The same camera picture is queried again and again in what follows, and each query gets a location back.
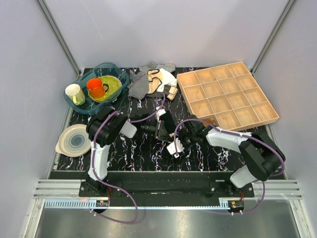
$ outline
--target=mug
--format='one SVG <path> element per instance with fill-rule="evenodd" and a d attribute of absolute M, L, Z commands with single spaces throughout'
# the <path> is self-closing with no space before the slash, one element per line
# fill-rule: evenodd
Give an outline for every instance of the mug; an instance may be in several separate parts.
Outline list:
<path fill-rule="evenodd" d="M 85 94 L 78 84 L 71 84 L 65 89 L 66 95 L 78 106 L 85 102 Z"/>
<path fill-rule="evenodd" d="M 99 78 L 92 78 L 90 79 L 87 84 L 87 89 L 89 90 L 90 94 L 94 98 L 100 98 L 105 94 L 105 88 L 103 82 Z"/>

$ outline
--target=striped cloth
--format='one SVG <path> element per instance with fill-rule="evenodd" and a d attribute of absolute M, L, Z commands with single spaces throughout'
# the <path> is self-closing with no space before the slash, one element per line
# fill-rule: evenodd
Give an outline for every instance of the striped cloth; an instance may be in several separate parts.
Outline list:
<path fill-rule="evenodd" d="M 135 97 L 139 100 L 143 99 L 145 95 L 149 92 L 149 79 L 148 79 L 148 71 L 153 69 L 165 69 L 167 72 L 174 72 L 175 65 L 172 63 L 165 63 L 163 65 L 157 64 L 154 61 L 150 62 L 144 67 L 139 68 L 139 72 L 135 74 L 132 70 L 130 70 L 130 79 L 131 83 L 128 86 L 129 88 L 129 96 Z"/>

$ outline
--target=plate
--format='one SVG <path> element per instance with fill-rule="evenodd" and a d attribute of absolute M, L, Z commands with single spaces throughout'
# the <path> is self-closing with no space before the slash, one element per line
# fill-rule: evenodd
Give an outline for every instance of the plate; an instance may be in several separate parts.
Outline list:
<path fill-rule="evenodd" d="M 88 96 L 97 103 L 103 102 L 105 99 L 107 99 L 110 95 L 112 95 L 115 91 L 117 91 L 122 86 L 121 81 L 114 76 L 108 75 L 108 76 L 102 76 L 98 78 L 101 79 L 103 84 L 109 85 L 109 90 L 106 91 L 105 94 L 99 98 L 93 97 L 88 91 Z"/>
<path fill-rule="evenodd" d="M 68 157 L 86 154 L 91 148 L 86 127 L 83 124 L 75 124 L 63 131 L 55 147 L 56 152 Z"/>

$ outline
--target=white wall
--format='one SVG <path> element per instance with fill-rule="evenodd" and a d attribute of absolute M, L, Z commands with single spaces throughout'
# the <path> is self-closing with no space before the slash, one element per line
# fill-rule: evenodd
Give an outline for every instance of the white wall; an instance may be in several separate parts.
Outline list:
<path fill-rule="evenodd" d="M 47 175 L 75 73 L 36 1 L 0 1 L 0 31 L 0 236 L 15 238 Z"/>
<path fill-rule="evenodd" d="M 287 0 L 46 0 L 81 68 L 252 67 Z"/>
<path fill-rule="evenodd" d="M 299 0 L 256 72 L 280 115 L 273 124 L 317 234 L 317 1 Z"/>

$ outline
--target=reflective floor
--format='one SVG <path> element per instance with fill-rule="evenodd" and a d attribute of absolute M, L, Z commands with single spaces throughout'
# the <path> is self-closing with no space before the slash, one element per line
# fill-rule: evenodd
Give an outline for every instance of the reflective floor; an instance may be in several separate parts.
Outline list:
<path fill-rule="evenodd" d="M 254 201 L 247 201 L 246 209 Z M 132 220 L 133 210 L 108 210 L 104 215 Z M 193 210 L 140 210 L 134 225 L 94 217 L 82 209 L 44 209 L 37 238 L 299 238 L 287 201 L 264 201 L 254 213 L 215 215 Z"/>

